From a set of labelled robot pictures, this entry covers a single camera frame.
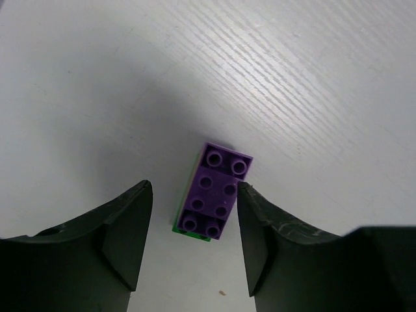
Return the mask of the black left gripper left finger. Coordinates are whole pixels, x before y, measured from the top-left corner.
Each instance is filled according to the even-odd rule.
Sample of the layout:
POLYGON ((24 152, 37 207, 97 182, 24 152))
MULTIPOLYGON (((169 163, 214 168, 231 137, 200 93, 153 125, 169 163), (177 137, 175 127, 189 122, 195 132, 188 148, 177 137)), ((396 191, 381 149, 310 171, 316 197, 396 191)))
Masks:
POLYGON ((126 311, 136 290, 152 185, 35 236, 1 241, 2 311, 126 311))

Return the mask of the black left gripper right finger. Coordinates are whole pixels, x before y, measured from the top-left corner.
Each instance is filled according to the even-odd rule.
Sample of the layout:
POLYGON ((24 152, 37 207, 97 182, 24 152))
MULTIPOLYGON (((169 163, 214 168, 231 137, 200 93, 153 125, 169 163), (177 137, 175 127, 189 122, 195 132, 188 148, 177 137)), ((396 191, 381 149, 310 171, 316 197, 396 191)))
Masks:
POLYGON ((238 185, 249 295, 258 311, 414 311, 415 228, 314 227, 238 185))

